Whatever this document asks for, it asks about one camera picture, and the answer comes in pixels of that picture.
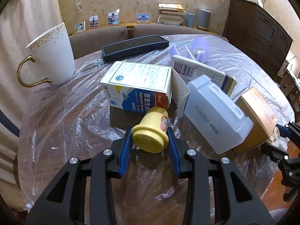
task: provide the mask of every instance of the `yellow plastic container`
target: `yellow plastic container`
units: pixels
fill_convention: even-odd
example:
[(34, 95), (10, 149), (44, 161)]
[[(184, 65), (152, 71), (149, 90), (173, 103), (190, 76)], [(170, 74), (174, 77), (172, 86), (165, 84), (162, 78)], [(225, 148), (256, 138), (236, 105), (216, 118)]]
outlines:
[(165, 109), (155, 106), (148, 110), (139, 125), (133, 127), (133, 142), (142, 150), (159, 153), (168, 146), (167, 136), (168, 113)]

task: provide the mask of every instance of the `cardboard box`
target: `cardboard box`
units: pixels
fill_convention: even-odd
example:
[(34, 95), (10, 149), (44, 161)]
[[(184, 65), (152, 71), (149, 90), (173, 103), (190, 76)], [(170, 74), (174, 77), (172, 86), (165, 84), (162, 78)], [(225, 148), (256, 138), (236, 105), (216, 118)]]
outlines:
[(167, 109), (173, 98), (182, 117), (190, 94), (174, 69), (153, 64), (116, 61), (100, 82), (110, 106), (137, 113)]
[(233, 148), (240, 155), (266, 141), (272, 135), (278, 118), (255, 87), (243, 93), (235, 103), (253, 122), (253, 128), (245, 141)]
[(233, 89), (236, 86), (236, 80), (226, 73), (190, 58), (173, 55), (170, 66), (179, 73), (186, 83), (201, 75), (207, 75), (228, 96), (231, 96)]

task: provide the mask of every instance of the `photo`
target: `photo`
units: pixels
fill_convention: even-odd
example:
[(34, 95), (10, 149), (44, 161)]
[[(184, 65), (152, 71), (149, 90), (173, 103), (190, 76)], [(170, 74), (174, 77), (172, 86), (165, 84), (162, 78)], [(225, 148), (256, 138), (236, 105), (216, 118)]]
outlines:
[(80, 22), (75, 24), (75, 33), (84, 32), (86, 30), (86, 23)]
[(90, 29), (98, 27), (98, 15), (90, 17)]
[(151, 13), (137, 13), (137, 23), (150, 23)]
[(108, 24), (117, 25), (118, 23), (119, 23), (119, 13), (117, 11), (108, 13)]

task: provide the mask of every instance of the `plastic wrap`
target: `plastic wrap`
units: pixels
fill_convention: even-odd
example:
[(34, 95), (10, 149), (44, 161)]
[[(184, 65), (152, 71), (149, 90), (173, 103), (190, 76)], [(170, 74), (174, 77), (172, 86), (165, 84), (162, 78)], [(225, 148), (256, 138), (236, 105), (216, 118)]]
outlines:
[[(170, 41), (168, 48), (127, 61), (168, 65), (173, 44), (180, 55), (186, 55), (185, 46), (190, 47), (196, 37), (204, 37), (209, 44), (206, 64), (238, 82), (231, 96), (233, 100), (255, 86), (274, 110), (279, 124), (294, 121), (292, 107), (279, 87), (254, 61), (225, 40), (212, 35), (164, 37)], [(110, 108), (100, 86), (101, 78), (112, 64), (103, 62), (101, 51), (75, 62), (72, 80), (63, 86), (37, 88), (28, 99), (18, 155), (19, 180), (28, 209), (69, 158), (94, 157), (125, 133), (124, 129), (111, 127)], [(217, 155), (186, 116), (173, 117), (168, 125), (177, 138), (186, 140), (190, 148), (206, 157), (217, 160), (229, 157), (259, 196), (277, 168), (257, 148), (239, 157), (233, 151)], [(280, 147), (286, 149), (287, 141), (280, 139)], [(112, 180), (117, 223), (182, 224), (187, 183), (172, 173), (165, 150), (152, 154), (134, 147), (127, 174), (120, 180)]]

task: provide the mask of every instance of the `blue gripper pad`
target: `blue gripper pad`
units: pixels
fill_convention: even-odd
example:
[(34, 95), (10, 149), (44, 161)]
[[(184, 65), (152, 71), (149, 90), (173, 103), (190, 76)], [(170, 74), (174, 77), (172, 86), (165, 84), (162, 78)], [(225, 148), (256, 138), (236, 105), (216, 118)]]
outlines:
[(119, 175), (122, 177), (124, 173), (127, 171), (129, 157), (130, 157), (130, 150), (132, 147), (132, 139), (131, 139), (131, 128), (126, 131), (125, 136), (123, 137), (123, 149), (120, 155), (120, 163), (119, 163)]
[(283, 137), (283, 138), (291, 137), (291, 133), (287, 127), (281, 126), (279, 124), (276, 124), (276, 127), (279, 129), (279, 133), (280, 133), (281, 137)]
[(177, 177), (181, 177), (182, 173), (180, 168), (180, 158), (175, 143), (175, 141), (177, 140), (175, 138), (172, 128), (168, 128), (167, 135), (169, 137), (168, 153), (171, 159), (173, 172), (176, 174)]

